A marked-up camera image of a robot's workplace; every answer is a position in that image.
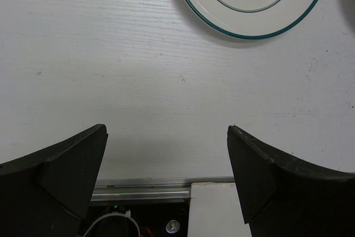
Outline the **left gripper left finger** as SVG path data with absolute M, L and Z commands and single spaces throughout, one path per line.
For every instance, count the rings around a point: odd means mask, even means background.
M 76 236 L 108 140 L 96 124 L 1 164 L 1 236 Z

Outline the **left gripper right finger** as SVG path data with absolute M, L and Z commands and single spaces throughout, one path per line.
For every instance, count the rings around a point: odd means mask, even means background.
M 353 173 L 297 158 L 235 125 L 227 148 L 252 236 L 354 235 Z

